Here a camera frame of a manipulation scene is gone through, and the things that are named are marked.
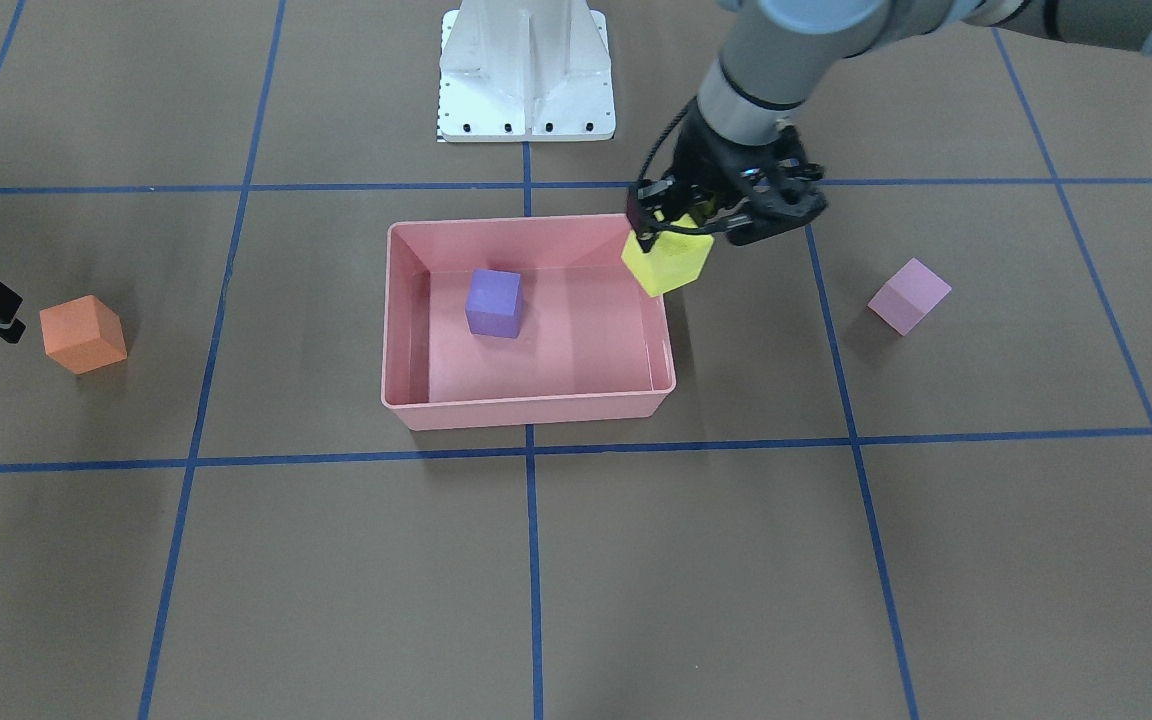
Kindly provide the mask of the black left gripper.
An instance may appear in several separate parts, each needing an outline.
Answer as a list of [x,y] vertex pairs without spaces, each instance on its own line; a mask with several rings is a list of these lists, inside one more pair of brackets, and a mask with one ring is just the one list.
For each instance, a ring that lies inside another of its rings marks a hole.
[[[771,142],[786,124],[774,120]],[[660,232],[723,234],[732,200],[721,167],[728,143],[708,127],[696,100],[660,132],[641,165],[636,190],[626,194],[626,219],[641,252],[653,250]]]

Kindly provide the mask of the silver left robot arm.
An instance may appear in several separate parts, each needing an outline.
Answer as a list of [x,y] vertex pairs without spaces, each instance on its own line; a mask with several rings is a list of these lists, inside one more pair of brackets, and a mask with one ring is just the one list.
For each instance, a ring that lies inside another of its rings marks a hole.
[[732,1],[732,31],[698,94],[670,120],[662,179],[627,194],[630,243],[722,234],[749,245],[826,210],[797,111],[838,61],[955,23],[1152,56],[1152,1]]

